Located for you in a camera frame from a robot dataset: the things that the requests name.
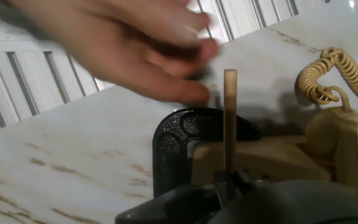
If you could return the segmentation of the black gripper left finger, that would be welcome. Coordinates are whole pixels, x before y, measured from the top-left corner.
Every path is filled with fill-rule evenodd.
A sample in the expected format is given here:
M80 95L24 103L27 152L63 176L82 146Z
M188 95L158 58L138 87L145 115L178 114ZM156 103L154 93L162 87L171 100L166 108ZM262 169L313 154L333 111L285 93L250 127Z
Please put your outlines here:
M229 176L217 171L213 183L183 185L115 217L115 224L207 223L222 208Z

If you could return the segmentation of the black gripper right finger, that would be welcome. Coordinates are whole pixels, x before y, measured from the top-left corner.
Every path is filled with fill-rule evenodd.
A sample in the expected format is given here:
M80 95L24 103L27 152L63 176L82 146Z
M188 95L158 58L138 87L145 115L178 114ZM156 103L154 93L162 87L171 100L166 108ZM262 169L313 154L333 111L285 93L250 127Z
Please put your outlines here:
M239 190L253 190L257 187L247 169L236 172L236 185Z

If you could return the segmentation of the person's bare hand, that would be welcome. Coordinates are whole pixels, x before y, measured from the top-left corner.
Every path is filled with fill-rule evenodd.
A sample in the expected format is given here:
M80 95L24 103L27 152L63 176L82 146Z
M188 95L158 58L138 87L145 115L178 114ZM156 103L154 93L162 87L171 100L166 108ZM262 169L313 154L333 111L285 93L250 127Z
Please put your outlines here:
M191 76L218 54L187 0L12 0L94 77L157 101L205 105Z

